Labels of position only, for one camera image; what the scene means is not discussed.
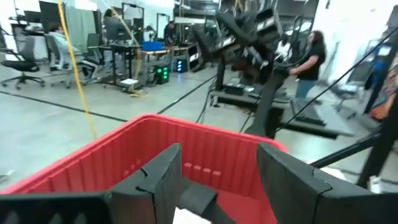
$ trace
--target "red plastic crate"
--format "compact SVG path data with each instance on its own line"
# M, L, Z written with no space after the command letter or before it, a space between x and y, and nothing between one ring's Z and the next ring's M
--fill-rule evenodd
M236 223L276 223L256 168L266 138L166 116L137 117L55 162L2 194L105 190L131 175L171 144L182 147L182 174L218 190L218 203Z

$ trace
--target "person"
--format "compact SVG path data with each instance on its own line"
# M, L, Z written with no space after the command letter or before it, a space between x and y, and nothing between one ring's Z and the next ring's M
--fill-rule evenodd
M277 54L277 58L281 58L281 61L287 62L289 58L292 56L292 49L290 48L290 43L288 42L288 37L286 34L283 34L278 43L278 48L275 53Z
M383 87L372 105L369 116L381 122L387 115L396 97L398 87L398 63L389 71Z
M308 92L317 84L319 68L326 60L326 46L323 34L320 31L313 31L308 36L310 51L304 63L289 70L290 75L298 77L296 98L306 98Z
M107 9L104 13L104 20L107 17L116 17L117 15L111 10ZM108 40L106 38L106 26L102 25L102 37L103 42L105 44L114 44L117 40ZM104 69L108 75L112 73L112 51L104 50ZM126 69L124 68L123 57L120 54L115 54L115 63L116 63L116 73L118 75L124 75L126 73Z
M61 24L58 22L51 23L49 35L54 37L55 43L60 53L64 55L65 58L70 58L68 42L65 38L65 34ZM72 51L73 55L75 56L76 63L82 65L81 69L83 70L85 78L91 82L98 81L99 78L96 77L96 74L98 71L99 63L96 60L84 57L83 53L74 46L72 46Z
M175 45L177 40L177 31L175 30L174 21L170 21L166 27L164 27L164 41L166 46Z

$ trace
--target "white cloth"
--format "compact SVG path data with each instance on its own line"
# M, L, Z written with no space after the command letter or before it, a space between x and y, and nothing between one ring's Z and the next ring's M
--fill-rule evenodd
M290 43L286 43L282 45L282 41L279 41L278 48L276 49L275 53L287 61L292 56L292 50L290 49Z

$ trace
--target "blue bin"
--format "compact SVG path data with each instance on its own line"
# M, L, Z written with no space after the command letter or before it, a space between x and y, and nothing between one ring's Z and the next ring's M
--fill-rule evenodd
M145 51L163 50L163 42L159 41L143 41L142 49Z

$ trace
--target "gray floor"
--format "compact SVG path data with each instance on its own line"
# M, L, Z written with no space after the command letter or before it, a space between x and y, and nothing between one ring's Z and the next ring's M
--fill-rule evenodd
M18 75L17 72L4 67L0 67L0 73L2 79ZM207 68L201 73L171 74L168 84L147 88L148 95L142 98L131 98L115 88L104 89L102 85L88 85L83 89L90 111L121 119L131 119L139 114L159 112L196 86L201 85L215 73L216 68ZM49 74L40 72L37 75ZM235 73L227 72L226 79L235 75ZM51 82L55 78L45 79ZM209 85L210 82L205 83L165 111L164 115L196 121ZM296 85L294 80L287 80L285 85L289 93L293 94ZM314 88L310 96L316 95L320 90L321 87ZM15 90L13 85L7 88L0 87L0 136L2 139L0 141L0 174L9 170L14 171L8 180L0 184L0 189L15 184L93 140L84 113L15 95L28 96L71 108L82 108L75 85L72 85L69 90L62 85L55 87L48 85L41 88L38 84L31 82L24 85L20 91ZM331 93L326 93L322 97L326 101L336 101ZM91 117L98 135L107 133L121 124L120 121L113 119ZM204 123L239 131L246 118L247 114L244 111L223 105L220 108L208 108ZM356 133L353 138L339 137L333 141L282 130L277 134L276 140L284 144L291 155L302 160L313 161L367 135L368 132L355 119L348 122ZM343 170L347 180L355 182L358 178L355 173L361 171L368 152L364 151L351 156L331 167ZM398 182L397 170L398 157L391 153L384 166L382 178ZM388 185L388 191L398 192L398 186Z

